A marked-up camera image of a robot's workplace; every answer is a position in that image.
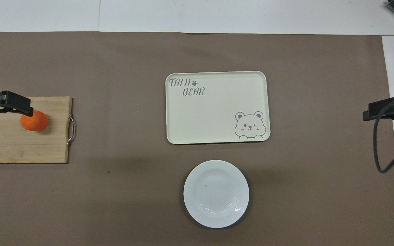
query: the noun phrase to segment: brown table covering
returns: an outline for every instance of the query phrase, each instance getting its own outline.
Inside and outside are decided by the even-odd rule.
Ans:
[[[268,140],[167,141],[169,74],[247,70],[267,76]],[[0,33],[3,90],[73,97],[78,131],[67,164],[0,164],[0,245],[394,245],[394,168],[375,169],[362,120],[389,97],[379,36]],[[379,130],[385,162],[391,123]],[[225,229],[183,202],[211,159],[250,187]]]

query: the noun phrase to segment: round plate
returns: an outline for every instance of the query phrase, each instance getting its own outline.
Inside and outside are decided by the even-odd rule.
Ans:
[[[183,199],[189,214],[211,228],[230,226],[249,204],[249,186],[238,168],[211,160],[195,167],[185,181]]]

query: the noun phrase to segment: metal handle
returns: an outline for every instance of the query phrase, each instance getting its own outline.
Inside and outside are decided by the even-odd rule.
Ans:
[[[71,137],[69,137],[68,141],[66,142],[66,145],[69,146],[69,144],[70,144],[70,143],[72,142],[72,140],[74,140],[74,138],[75,138],[75,127],[77,126],[77,124],[75,123],[75,120],[74,120],[74,118],[72,117],[72,114],[69,113],[68,115],[69,115],[70,121],[72,121],[72,133],[71,133]]]

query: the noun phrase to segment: white floor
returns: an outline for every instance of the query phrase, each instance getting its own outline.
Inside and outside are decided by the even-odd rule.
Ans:
[[[386,0],[0,0],[0,31],[181,31],[383,36],[394,96],[394,14]]]

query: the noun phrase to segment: wooden cutting board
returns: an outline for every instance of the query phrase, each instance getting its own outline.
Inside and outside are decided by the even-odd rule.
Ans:
[[[28,97],[48,117],[41,132],[27,131],[20,114],[0,113],[0,163],[66,163],[71,97]]]

